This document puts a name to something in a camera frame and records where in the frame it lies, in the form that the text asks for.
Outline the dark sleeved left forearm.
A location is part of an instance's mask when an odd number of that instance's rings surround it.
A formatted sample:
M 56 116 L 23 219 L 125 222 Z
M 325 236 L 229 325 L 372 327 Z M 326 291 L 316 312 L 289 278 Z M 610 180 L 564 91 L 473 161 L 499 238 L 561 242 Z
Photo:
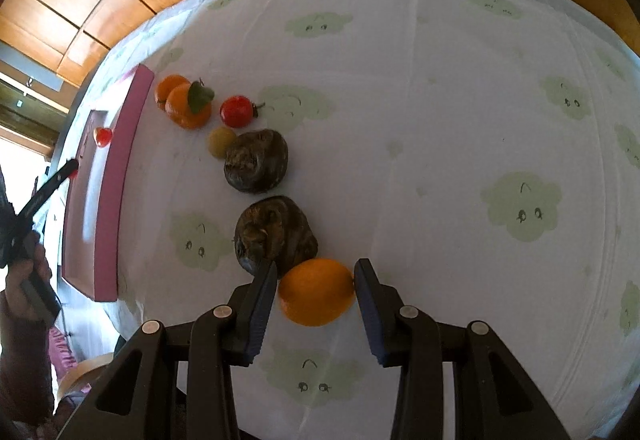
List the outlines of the dark sleeved left forearm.
M 53 413 L 49 330 L 18 318 L 1 293 L 1 408 L 12 422 L 37 427 Z

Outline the person's left hand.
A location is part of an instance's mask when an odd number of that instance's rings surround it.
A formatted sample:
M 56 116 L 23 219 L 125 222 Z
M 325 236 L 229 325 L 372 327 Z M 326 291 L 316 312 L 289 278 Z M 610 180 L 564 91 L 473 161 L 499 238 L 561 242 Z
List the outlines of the person's left hand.
M 35 241 L 34 256 L 32 259 L 17 259 L 9 266 L 4 293 L 14 318 L 37 322 L 40 317 L 26 297 L 22 284 L 28 280 L 32 272 L 37 272 L 45 283 L 50 281 L 52 273 L 46 258 L 46 250 L 39 243 L 40 235 L 32 231 L 30 238 Z

